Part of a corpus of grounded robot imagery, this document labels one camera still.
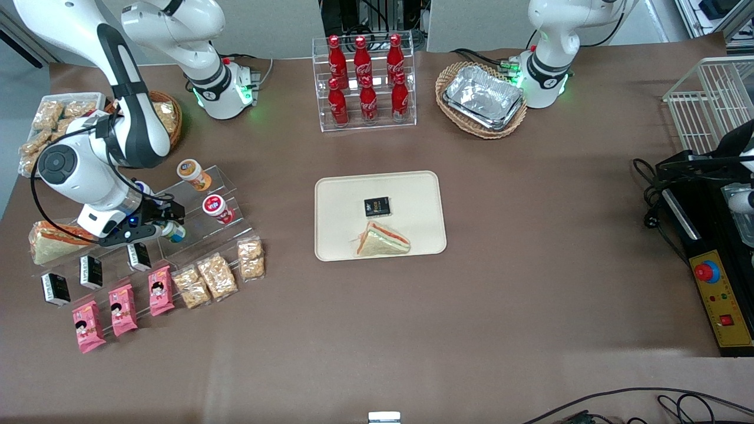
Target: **sandwich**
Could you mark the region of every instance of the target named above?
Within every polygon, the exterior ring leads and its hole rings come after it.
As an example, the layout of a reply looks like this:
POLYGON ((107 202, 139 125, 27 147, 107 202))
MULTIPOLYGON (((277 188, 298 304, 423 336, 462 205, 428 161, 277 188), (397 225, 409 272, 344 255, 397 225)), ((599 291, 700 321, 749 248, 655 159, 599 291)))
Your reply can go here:
MULTIPOLYGON (((83 238, 93 238, 92 234, 89 234, 89 232, 79 226, 57 225, 83 238)), ((60 231, 47 221, 37 222, 29 233, 32 259, 37 265, 42 265, 69 253, 76 252, 90 244, 88 241, 80 240, 60 231)))
POLYGON ((401 255, 411 250, 411 242, 397 232, 369 221, 361 239, 356 255, 370 257, 374 255, 401 255))

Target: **brown tablecloth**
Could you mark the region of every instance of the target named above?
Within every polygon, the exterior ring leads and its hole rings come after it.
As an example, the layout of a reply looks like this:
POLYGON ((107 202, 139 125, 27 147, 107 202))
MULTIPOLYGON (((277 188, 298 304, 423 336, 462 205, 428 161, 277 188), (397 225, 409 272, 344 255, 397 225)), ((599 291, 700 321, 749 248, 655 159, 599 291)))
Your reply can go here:
MULTIPOLYGON (((181 101, 188 125, 164 165, 127 173, 160 189, 183 158, 218 164, 265 239, 268 276, 82 355, 68 310, 45 304, 32 270, 13 265, 28 262, 26 236, 39 219, 28 181, 18 180, 0 223, 0 416, 365 422, 368 411, 399 410, 406 423, 522 422, 625 386, 750 404, 754 362, 717 358, 688 270, 642 226, 643 183, 630 169, 631 158, 655 162, 678 149, 660 97, 700 58, 724 52, 718 36, 583 49, 557 102, 492 142, 461 132, 434 102, 453 54, 417 55, 415 128, 340 134, 319 130, 307 60, 277 61, 259 105, 230 121, 199 109, 178 67, 142 68, 151 89, 181 101), (444 253, 314 257, 320 178, 416 170, 440 178, 444 253)), ((110 94, 96 69, 53 66, 51 75, 55 93, 110 94)), ((40 192, 54 216, 78 213, 40 192)), ((581 406, 661 416, 649 394, 581 406)))

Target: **foil container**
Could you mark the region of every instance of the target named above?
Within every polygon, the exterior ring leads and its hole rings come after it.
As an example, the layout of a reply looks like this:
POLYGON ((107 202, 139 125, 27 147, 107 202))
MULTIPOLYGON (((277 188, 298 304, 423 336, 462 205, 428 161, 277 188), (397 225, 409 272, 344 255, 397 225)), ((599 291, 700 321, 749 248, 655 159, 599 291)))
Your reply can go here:
POLYGON ((465 66, 443 92, 443 100, 483 127, 502 131, 523 105, 523 92, 479 66, 465 66))

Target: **gray floor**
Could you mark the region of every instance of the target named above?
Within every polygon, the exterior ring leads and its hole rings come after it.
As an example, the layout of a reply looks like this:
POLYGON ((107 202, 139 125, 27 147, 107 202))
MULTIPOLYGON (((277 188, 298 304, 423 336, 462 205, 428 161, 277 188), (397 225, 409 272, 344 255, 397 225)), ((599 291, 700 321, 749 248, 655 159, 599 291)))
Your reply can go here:
POLYGON ((49 93, 48 69, 36 69, 0 42, 0 219, 18 176, 18 148, 29 136, 39 99, 49 93))
MULTIPOLYGON (((673 0, 639 0, 611 45, 687 39, 673 0)), ((18 169, 18 147, 26 141, 40 97, 50 92, 48 70, 36 69, 0 42, 0 219, 18 169)))

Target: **red button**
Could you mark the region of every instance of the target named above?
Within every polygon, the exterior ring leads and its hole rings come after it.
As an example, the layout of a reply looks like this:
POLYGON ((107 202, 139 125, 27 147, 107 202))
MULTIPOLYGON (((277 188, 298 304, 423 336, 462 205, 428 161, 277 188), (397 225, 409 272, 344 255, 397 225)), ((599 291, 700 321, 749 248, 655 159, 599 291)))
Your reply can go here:
POLYGON ((694 275, 696 275, 701 281, 709 281, 714 277, 715 272, 713 271, 712 266, 709 266, 706 263, 700 263, 694 267, 694 275))

